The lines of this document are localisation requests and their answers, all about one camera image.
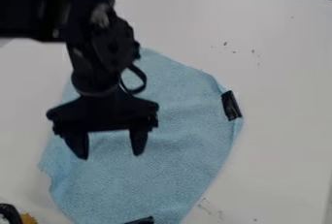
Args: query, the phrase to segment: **white table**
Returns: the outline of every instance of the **white table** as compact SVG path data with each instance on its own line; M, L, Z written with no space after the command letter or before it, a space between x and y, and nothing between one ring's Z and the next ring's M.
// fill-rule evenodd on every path
M332 169L331 2L117 0L116 7L143 46L239 94L246 124L206 193L220 223L322 223ZM70 73L65 47L13 41L0 57L0 196L43 224L69 223L36 167L50 133L45 111ZM184 222L200 223L203 213L197 208Z

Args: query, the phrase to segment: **black label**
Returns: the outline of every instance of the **black label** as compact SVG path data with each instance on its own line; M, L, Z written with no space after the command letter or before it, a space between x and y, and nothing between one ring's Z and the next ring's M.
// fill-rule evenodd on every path
M230 90L226 93L223 93L221 95L221 101L229 121L242 117L242 113L238 103L236 102L233 91Z

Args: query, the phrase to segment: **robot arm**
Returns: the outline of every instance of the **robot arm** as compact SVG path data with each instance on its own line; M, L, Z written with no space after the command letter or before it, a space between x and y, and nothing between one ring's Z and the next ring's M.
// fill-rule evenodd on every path
M157 126L158 105L132 94L144 90L145 74L133 61L140 45L133 29L114 10L115 0L0 0L0 38L66 43L72 83L81 97L47 113L55 135L80 158L88 157L88 132L128 129L133 153L144 152ZM129 90L123 70L143 85Z

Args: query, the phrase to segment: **orange object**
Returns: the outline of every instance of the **orange object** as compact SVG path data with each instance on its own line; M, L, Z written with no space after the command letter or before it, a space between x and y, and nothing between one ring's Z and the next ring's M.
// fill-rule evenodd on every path
M20 218L23 224L38 224L37 220L28 213L22 214Z

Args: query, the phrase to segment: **blue towel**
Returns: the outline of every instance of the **blue towel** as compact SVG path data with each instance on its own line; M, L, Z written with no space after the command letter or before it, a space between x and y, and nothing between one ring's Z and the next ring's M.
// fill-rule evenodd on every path
M50 176L57 205L78 224L121 224L153 216L156 224L177 224L194 207L219 172L242 126L228 121L216 80L152 50L136 63L148 76L137 97L160 105L159 127L145 152L132 154L128 131L89 135L89 158L78 159L52 136L40 168ZM123 75L134 87L136 79ZM78 94L69 84L63 102Z

